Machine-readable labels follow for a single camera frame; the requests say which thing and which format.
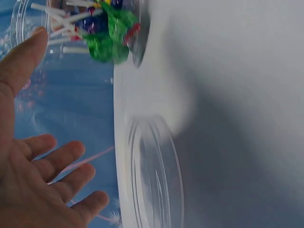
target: clear plastic cup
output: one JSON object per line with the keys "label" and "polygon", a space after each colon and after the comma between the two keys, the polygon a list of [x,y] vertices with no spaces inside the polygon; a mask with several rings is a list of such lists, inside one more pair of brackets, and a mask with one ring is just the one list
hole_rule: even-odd
{"label": "clear plastic cup", "polygon": [[[34,28],[44,26],[48,33],[49,38],[58,39],[59,43],[49,45],[46,50],[41,68],[45,69],[84,69],[85,67],[99,67],[100,62],[93,60],[88,53],[87,44],[83,40],[78,41],[64,41],[69,38],[63,36],[62,33],[57,34],[55,37],[50,37],[52,33],[60,27],[54,26],[56,23],[46,12],[32,9],[31,4],[36,3],[55,9],[62,9],[66,12],[85,12],[86,8],[68,6],[66,0],[18,0],[15,4],[14,11],[11,19],[10,39],[11,46],[15,47],[31,36]],[[137,0],[125,0],[123,2],[123,9],[131,10],[141,21],[140,4]],[[139,66],[144,55],[144,50],[147,40],[147,26],[144,26],[143,33],[137,34],[129,43],[130,54],[133,54],[133,61],[135,66]]]}

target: blue candy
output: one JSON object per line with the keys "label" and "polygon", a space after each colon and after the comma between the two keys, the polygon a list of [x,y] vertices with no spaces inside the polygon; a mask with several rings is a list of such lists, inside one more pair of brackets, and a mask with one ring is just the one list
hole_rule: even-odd
{"label": "blue candy", "polygon": [[111,0],[111,6],[116,10],[120,10],[123,6],[123,0]]}

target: hand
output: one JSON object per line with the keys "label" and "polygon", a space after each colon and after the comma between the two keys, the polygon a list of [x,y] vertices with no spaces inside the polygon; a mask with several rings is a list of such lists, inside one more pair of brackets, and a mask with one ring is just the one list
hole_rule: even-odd
{"label": "hand", "polygon": [[53,149],[56,140],[48,134],[13,139],[14,97],[42,59],[47,41],[46,30],[37,28],[0,62],[0,224],[4,228],[84,228],[109,201],[106,193],[96,191],[72,207],[66,206],[94,177],[90,164],[48,185],[85,152],[81,142],[70,142],[33,161]]}

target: fingernail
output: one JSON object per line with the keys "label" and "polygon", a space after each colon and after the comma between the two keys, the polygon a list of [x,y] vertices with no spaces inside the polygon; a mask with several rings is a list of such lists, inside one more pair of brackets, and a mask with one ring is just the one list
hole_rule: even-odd
{"label": "fingernail", "polygon": [[33,31],[33,33],[32,33],[32,36],[38,34],[38,33],[41,32],[42,30],[44,30],[44,27],[35,28],[34,31]]}

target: white surface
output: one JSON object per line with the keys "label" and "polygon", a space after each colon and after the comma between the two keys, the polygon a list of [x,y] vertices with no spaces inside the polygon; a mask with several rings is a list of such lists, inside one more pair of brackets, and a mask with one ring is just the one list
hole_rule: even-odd
{"label": "white surface", "polygon": [[134,228],[124,140],[131,116],[161,114],[185,191],[185,227],[304,225],[304,2],[151,1],[139,69],[114,69],[123,227]]}

